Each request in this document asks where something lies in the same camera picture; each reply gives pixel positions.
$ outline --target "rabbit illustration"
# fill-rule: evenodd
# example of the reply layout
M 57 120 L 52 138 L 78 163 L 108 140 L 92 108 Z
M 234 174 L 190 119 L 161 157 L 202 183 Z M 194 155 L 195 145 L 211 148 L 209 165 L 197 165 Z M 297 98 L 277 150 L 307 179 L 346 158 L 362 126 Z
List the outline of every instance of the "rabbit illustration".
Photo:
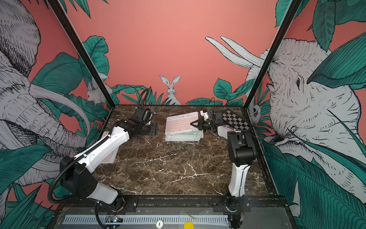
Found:
M 168 86 L 168 100 L 171 100 L 169 105 L 181 105 L 181 103 L 177 100 L 175 97 L 175 90 L 174 90 L 174 84 L 176 84 L 180 80 L 180 75 L 174 77 L 172 84 L 169 84 L 169 80 L 165 78 L 162 75 L 159 75 L 161 78 L 161 81 Z

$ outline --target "yellow circle sticker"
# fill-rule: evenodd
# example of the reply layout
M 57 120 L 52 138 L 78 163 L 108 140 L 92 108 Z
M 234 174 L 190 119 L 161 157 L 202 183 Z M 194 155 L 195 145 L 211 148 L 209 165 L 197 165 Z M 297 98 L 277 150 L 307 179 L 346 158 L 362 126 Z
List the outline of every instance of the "yellow circle sticker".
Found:
M 184 224 L 184 229 L 194 229 L 193 223 L 191 222 L 186 222 Z

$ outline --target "white label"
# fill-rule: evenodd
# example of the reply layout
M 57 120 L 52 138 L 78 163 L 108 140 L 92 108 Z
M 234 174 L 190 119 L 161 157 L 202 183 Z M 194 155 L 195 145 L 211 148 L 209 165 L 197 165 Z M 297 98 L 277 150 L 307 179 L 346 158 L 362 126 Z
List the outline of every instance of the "white label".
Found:
M 156 228 L 161 229 L 164 226 L 164 222 L 160 219 L 156 222 Z

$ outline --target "small animal illustration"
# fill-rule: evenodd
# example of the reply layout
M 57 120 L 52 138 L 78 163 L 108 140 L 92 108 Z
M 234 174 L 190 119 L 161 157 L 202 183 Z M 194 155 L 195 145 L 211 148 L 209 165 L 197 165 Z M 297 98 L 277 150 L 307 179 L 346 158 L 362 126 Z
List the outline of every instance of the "small animal illustration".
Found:
M 179 75 L 179 76 L 174 77 L 172 84 L 170 84 L 169 83 L 169 80 L 167 78 L 165 78 L 164 76 L 162 76 L 162 75 L 159 75 L 159 76 L 161 78 L 161 81 L 165 85 L 168 86 L 168 100 L 167 101 L 171 100 L 170 103 L 169 103 L 169 105 L 181 105 L 181 103 L 175 97 L 176 92 L 174 90 L 174 85 L 176 83 L 178 83 L 178 81 L 180 80 L 181 76 Z
M 206 39 L 231 62 L 249 69 L 246 81 L 257 77 L 268 51 L 257 57 L 235 41 L 221 37 L 238 56 L 218 41 L 210 37 Z M 354 91 L 348 85 L 329 88 L 317 82 L 306 84 L 312 72 L 330 53 L 330 50 L 326 52 L 320 48 L 316 41 L 282 41 L 267 71 L 272 82 L 267 87 L 275 134 L 264 140 L 276 145 L 282 153 L 302 156 L 309 162 L 314 159 L 335 183 L 365 203 L 366 187 L 355 174 L 328 155 L 299 142 L 289 131 L 305 141 L 335 149 L 366 163 L 366 157 L 352 136 L 334 117 L 342 120 L 362 141 L 358 133 L 361 108 Z
M 98 73 L 99 77 L 102 79 L 102 81 L 108 79 L 108 76 L 103 73 Z M 109 94 L 113 93 L 113 90 L 106 84 L 104 84 L 105 88 L 107 89 L 107 92 Z M 97 82 L 92 78 L 91 83 L 88 83 L 88 101 L 93 101 L 95 103 L 106 103 L 106 99 L 100 90 L 99 86 L 97 85 Z

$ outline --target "black metal frame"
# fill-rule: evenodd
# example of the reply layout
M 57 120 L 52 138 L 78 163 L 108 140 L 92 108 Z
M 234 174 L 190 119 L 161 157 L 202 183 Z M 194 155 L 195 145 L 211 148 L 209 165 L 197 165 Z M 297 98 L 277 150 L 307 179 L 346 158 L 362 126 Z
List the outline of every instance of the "black metal frame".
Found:
M 126 212 L 135 212 L 137 207 L 197 207 L 197 208 L 213 208 L 214 212 L 223 212 L 224 215 L 232 215 L 220 210 L 212 203 L 221 203 L 226 196 L 223 195 L 124 195 L 126 200 L 125 209 L 118 212 L 124 214 Z M 245 196 L 244 206 L 249 212 L 251 208 L 284 208 L 293 229 L 297 229 L 296 222 L 291 214 L 291 210 L 284 196 Z M 48 229 L 54 228 L 57 219 L 64 207 L 90 207 L 94 208 L 94 202 L 90 200 L 72 199 L 65 203 L 59 204 L 54 214 L 53 220 L 48 225 Z M 108 208 L 100 208 L 101 212 L 114 214 Z
M 258 76 L 253 84 L 253 87 L 249 93 L 249 96 L 247 97 L 247 100 L 245 101 L 245 104 L 244 104 L 245 110 L 248 109 L 249 104 L 251 103 L 255 93 L 257 92 L 260 83 L 262 82 L 264 76 L 267 74 L 267 69 L 268 69 L 269 65 L 271 64 L 272 59 L 275 56 L 277 49 L 279 48 L 279 46 L 282 42 L 282 39 L 286 35 L 287 29 L 290 26 L 292 19 L 294 18 L 295 13 L 300 6 L 300 3 L 301 3 L 301 0 L 292 0 L 291 1 L 290 6 L 288 7 L 288 10 L 287 10 L 285 16 L 283 17 L 280 28 L 278 29 L 276 36 L 273 40 L 273 43 L 268 51 L 266 59 L 264 60 L 263 65 L 262 65 L 262 67 L 258 73 Z
M 104 97 L 109 103 L 110 107 L 115 107 L 112 97 L 109 95 L 107 89 L 104 86 L 103 81 L 100 79 L 97 69 L 95 68 L 90 56 L 86 52 L 83 43 L 80 41 L 77 33 L 75 32 L 73 26 L 71 25 L 67 15 L 65 14 L 62 6 L 60 5 L 58 0 L 48 0 L 49 5 L 51 6 L 52 10 L 54 11 L 56 17 L 59 19 L 62 27 L 64 28 L 65 32 L 69 36 L 72 44 L 74 45 L 75 49 L 80 55 L 80 58 L 84 61 L 84 64 L 88 68 L 90 74 L 96 81 L 97 85 L 99 86 L 100 90 L 102 91 Z

